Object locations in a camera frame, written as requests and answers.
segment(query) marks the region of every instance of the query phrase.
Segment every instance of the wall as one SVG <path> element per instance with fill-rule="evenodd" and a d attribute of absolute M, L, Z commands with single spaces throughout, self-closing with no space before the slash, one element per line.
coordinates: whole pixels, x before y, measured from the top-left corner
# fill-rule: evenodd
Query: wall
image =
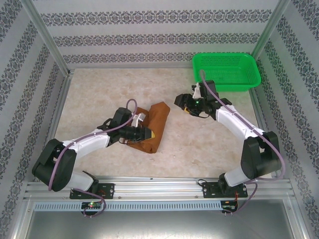
<path fill-rule="evenodd" d="M 8 236 L 64 76 L 18 0 L 0 1 L 0 239 Z"/>
<path fill-rule="evenodd" d="M 287 173 L 311 238 L 319 238 L 319 1 L 292 0 L 258 60 L 256 89 L 267 127 L 283 145 Z"/>
<path fill-rule="evenodd" d="M 34 4 L 74 69 L 154 62 L 191 66 L 198 52 L 252 52 L 277 2 L 35 0 Z"/>

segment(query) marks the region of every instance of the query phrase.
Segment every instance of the green plastic basket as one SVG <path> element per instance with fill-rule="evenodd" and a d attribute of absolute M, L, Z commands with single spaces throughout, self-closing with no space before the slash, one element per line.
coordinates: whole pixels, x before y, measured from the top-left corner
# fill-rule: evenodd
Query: green plastic basket
<path fill-rule="evenodd" d="M 255 59 L 246 53 L 199 53 L 193 57 L 193 69 L 196 82 L 202 81 L 202 69 L 218 92 L 247 91 L 261 83 Z"/>

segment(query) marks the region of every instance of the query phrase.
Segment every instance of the robotic arm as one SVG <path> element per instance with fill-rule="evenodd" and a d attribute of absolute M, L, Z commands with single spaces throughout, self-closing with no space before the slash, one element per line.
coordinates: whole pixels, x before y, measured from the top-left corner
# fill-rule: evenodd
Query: robotic arm
<path fill-rule="evenodd" d="M 208 81 L 207 86 L 218 97 L 215 83 Z M 235 107 L 226 98 L 221 99 L 226 107 L 223 106 L 209 93 L 203 83 L 197 83 L 196 86 L 192 86 L 192 89 L 193 95 L 181 94 L 176 97 L 174 104 L 195 117 L 200 117 L 199 114 L 205 112 L 226 126 L 243 144 L 241 165 L 219 176 L 218 185 L 222 193 L 226 194 L 232 187 L 281 168 L 281 162 L 276 153 L 254 133 L 257 131 L 279 151 L 278 138 L 274 132 L 264 132 L 252 125 L 237 113 Z"/>
<path fill-rule="evenodd" d="M 67 187 L 96 194 L 98 180 L 87 172 L 73 171 L 75 160 L 99 148 L 109 147 L 118 142 L 120 138 L 138 142 L 154 137 L 154 133 L 149 128 L 139 127 L 139 121 L 143 121 L 145 118 L 144 114 L 135 115 L 131 126 L 124 126 L 112 132 L 104 132 L 124 124 L 131 117 L 130 110 L 119 108 L 112 119 L 106 120 L 90 134 L 68 141 L 50 140 L 34 165 L 32 174 L 49 186 L 56 158 L 60 156 L 65 147 L 71 144 L 63 153 L 58 164 L 52 190 L 57 192 Z"/>

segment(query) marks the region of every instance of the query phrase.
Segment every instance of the brown towel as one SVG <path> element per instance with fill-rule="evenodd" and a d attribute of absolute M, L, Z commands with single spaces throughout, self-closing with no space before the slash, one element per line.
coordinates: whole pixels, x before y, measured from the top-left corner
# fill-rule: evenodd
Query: brown towel
<path fill-rule="evenodd" d="M 164 102 L 152 105 L 149 111 L 138 108 L 136 114 L 144 113 L 146 115 L 141 125 L 152 130 L 155 134 L 155 138 L 150 138 L 135 144 L 128 144 L 128 146 L 146 153 L 156 153 L 163 136 L 164 127 L 169 111 L 170 108 Z"/>

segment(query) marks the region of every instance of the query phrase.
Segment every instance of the beige floor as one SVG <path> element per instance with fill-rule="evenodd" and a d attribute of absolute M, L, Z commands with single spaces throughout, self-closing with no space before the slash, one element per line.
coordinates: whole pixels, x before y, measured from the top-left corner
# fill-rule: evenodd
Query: beige floor
<path fill-rule="evenodd" d="M 77 69 L 56 138 L 90 133 L 118 107 L 125 107 L 129 98 L 147 110 L 164 101 L 171 111 L 156 154 L 116 143 L 78 159 L 75 168 L 105 176 L 218 177 L 239 165 L 242 145 L 212 118 L 191 117 L 173 104 L 177 95 L 191 93 L 192 84 L 192 69 Z M 228 98 L 256 124 L 248 92 L 220 93 L 220 97 Z"/>

